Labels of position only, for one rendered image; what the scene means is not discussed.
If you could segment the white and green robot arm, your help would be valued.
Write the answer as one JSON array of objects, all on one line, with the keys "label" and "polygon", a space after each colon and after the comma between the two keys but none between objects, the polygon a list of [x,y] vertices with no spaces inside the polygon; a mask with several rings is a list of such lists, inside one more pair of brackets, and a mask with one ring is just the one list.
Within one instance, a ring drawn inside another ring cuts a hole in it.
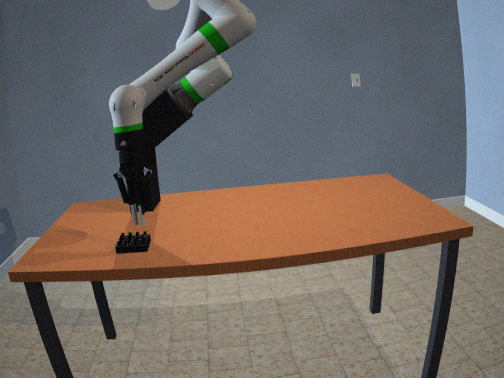
[{"label": "white and green robot arm", "polygon": [[131,85],[112,93],[109,108],[116,150],[130,152],[144,146],[143,111],[167,88],[178,107],[190,115],[228,83],[233,74],[219,54],[251,35],[255,26],[254,14],[239,0],[191,0],[176,50]]}]

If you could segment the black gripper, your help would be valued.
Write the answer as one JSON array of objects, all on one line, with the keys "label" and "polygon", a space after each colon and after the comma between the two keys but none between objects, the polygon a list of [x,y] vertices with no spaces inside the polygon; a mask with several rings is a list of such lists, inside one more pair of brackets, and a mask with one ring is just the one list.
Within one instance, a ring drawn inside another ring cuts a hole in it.
[{"label": "black gripper", "polygon": [[[120,161],[119,171],[116,172],[113,176],[118,183],[123,202],[130,205],[133,225],[137,226],[139,222],[135,203],[136,201],[134,198],[134,188],[133,188],[133,180],[134,180],[138,200],[137,205],[139,210],[140,224],[141,226],[144,226],[146,224],[144,203],[146,203],[149,200],[150,179],[153,170],[145,168],[141,148],[139,150],[130,152],[119,151],[119,161]],[[124,165],[121,163],[131,163],[131,164]],[[143,172],[145,175],[144,192],[142,191],[142,185],[141,185],[141,175],[143,174]],[[122,178],[122,174],[126,178],[127,190],[124,184],[124,180]]]}]

